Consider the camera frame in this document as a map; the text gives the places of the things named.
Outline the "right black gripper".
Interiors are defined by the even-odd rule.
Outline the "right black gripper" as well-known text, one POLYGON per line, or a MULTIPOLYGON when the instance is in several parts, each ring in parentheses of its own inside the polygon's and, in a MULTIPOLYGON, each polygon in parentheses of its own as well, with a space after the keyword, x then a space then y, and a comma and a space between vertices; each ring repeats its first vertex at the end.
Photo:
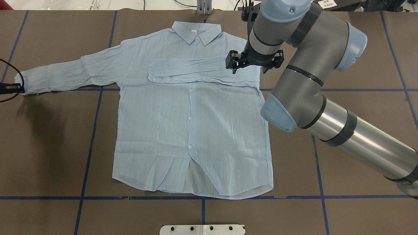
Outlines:
POLYGON ((240 54, 238 51, 229 51, 225 58, 226 69, 236 74, 240 68, 239 63, 243 62, 245 65, 256 65, 263 67, 263 73, 266 73, 270 69, 278 69, 281 67, 284 61, 283 50, 278 50, 270 55, 263 55, 252 48, 250 44, 246 44, 243 52, 240 54))

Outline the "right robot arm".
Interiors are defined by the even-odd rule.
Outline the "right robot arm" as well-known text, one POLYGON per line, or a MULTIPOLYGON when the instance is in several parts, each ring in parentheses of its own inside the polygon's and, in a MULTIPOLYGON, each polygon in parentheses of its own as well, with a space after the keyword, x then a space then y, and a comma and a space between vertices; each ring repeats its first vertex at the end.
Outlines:
POLYGON ((285 132, 310 132, 417 199, 417 151, 321 94, 333 71, 345 71, 360 58, 367 36, 309 0, 249 1, 241 18, 247 22, 248 41, 241 53, 228 53, 226 68, 233 73, 250 65, 261 66, 263 73, 280 68, 281 46, 297 49, 261 116, 285 132))

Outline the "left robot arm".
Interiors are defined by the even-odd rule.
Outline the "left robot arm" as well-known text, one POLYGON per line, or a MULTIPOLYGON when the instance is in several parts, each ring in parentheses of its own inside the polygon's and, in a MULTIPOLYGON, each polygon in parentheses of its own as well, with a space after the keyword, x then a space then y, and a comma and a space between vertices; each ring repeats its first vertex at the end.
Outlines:
POLYGON ((25 88, 20 83, 16 83, 16 84, 0 83, 1 95, 19 94, 19 93, 25 93, 25 88))

